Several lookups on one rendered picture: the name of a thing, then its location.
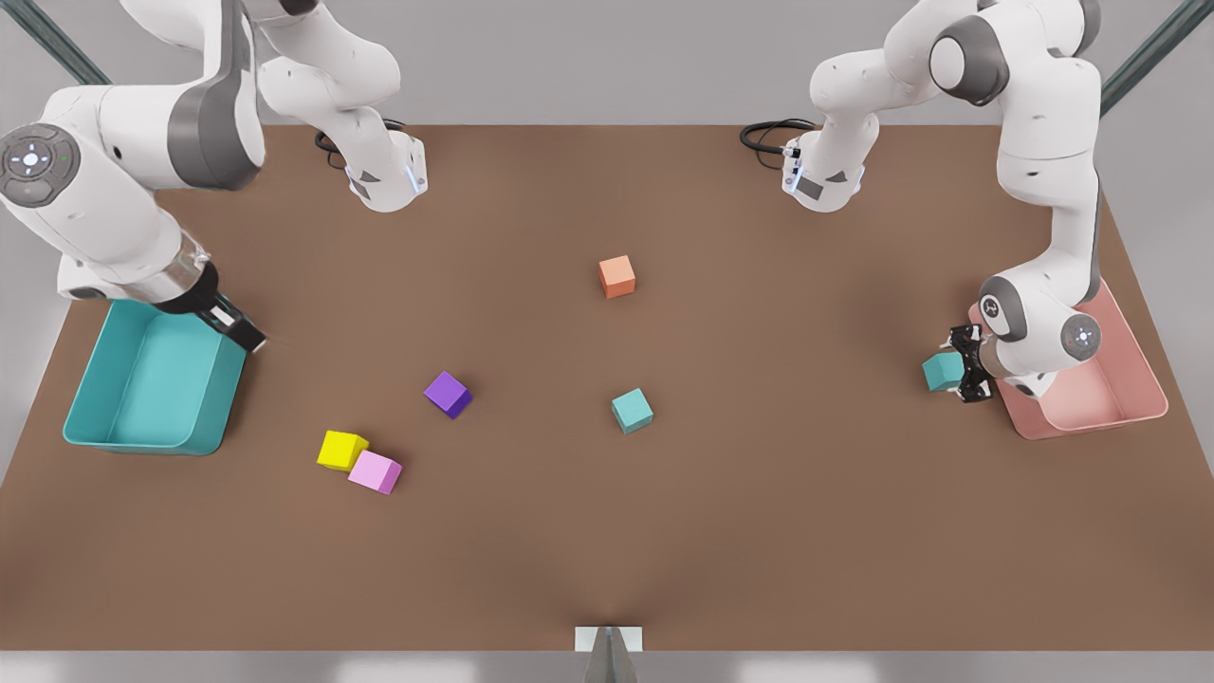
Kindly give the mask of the teal blue cube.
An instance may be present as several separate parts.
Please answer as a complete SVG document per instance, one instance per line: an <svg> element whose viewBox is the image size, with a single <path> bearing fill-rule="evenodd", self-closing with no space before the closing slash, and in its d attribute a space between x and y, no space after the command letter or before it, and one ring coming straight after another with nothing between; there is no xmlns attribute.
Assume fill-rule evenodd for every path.
<svg viewBox="0 0 1214 683"><path fill-rule="evenodd" d="M654 417L649 400L641 388L630 389L620 397L612 398L611 408L615 416L615 423L625 434L631 434L646 425L651 425Z"/></svg>
<svg viewBox="0 0 1214 683"><path fill-rule="evenodd" d="M958 351L941 351L921 363L930 392L954 392L966 376L966 363Z"/></svg>

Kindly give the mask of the teal plastic bin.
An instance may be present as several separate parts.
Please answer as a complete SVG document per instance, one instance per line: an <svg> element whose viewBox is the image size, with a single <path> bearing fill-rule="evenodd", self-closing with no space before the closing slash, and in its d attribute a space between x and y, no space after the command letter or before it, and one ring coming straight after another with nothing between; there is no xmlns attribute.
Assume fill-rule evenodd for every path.
<svg viewBox="0 0 1214 683"><path fill-rule="evenodd" d="M66 416L66 442L108 453L215 453L244 363L246 351L195 315L114 300Z"/></svg>

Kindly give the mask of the pink plastic bin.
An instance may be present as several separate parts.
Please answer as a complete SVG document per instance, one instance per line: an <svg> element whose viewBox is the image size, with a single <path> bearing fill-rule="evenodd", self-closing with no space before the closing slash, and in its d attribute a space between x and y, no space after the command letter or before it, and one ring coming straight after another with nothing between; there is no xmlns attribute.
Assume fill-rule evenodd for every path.
<svg viewBox="0 0 1214 683"><path fill-rule="evenodd" d="M1002 394L1016 432L1051 438L1106 431L1158 419L1169 403L1121 307L1102 281L1095 298L1076 308L1097 321L1096 354L1062 369L1044 397L1029 397L1006 379L989 383Z"/></svg>

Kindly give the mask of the yellow cube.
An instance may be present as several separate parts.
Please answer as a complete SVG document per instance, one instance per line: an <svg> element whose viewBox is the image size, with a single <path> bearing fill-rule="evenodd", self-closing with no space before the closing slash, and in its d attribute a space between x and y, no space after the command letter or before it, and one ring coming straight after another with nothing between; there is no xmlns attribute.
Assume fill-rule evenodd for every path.
<svg viewBox="0 0 1214 683"><path fill-rule="evenodd" d="M369 442L364 437L328 431L322 438L317 463L328 469L350 472L368 446Z"/></svg>

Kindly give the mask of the pink cube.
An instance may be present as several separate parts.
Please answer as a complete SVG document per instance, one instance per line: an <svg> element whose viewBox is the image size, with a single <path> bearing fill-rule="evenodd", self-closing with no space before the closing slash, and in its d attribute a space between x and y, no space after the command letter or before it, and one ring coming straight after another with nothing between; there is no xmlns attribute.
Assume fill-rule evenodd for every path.
<svg viewBox="0 0 1214 683"><path fill-rule="evenodd" d="M392 461L378 453L361 451L352 469L348 472L348 480L371 489L381 494L390 494L397 484L402 463Z"/></svg>

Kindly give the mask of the purple cube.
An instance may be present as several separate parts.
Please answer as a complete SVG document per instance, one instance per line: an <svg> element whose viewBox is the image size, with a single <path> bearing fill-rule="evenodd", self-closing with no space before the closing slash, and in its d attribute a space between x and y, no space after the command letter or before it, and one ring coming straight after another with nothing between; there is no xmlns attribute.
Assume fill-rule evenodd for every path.
<svg viewBox="0 0 1214 683"><path fill-rule="evenodd" d="M447 371L439 372L422 394L448 419L458 419L467 410L469 403L473 399L467 386L460 383Z"/></svg>

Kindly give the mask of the orange cube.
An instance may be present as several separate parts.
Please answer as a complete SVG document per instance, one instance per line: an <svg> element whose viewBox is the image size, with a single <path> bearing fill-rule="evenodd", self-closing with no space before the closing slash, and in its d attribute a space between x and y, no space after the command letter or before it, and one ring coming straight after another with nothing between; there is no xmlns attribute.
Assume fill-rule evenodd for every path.
<svg viewBox="0 0 1214 683"><path fill-rule="evenodd" d="M607 298L632 294L636 286L632 261L628 255L599 261L599 280Z"/></svg>

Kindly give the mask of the silver frame post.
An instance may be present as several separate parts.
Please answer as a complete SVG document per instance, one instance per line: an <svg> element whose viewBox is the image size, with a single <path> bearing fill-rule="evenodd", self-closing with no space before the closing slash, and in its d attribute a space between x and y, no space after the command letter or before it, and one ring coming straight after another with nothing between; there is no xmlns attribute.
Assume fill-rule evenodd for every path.
<svg viewBox="0 0 1214 683"><path fill-rule="evenodd" d="M632 653L642 649L640 626L574 628L574 650L589 654L584 683L637 683Z"/></svg>
<svg viewBox="0 0 1214 683"><path fill-rule="evenodd" d="M1214 0L1182 0L1148 39L1106 79L1101 90L1100 116L1106 116L1210 15L1214 15Z"/></svg>
<svg viewBox="0 0 1214 683"><path fill-rule="evenodd" d="M0 8L22 28L34 42L53 58L66 73L83 85L110 82L100 67L73 42L57 23L49 18L35 0L0 0Z"/></svg>

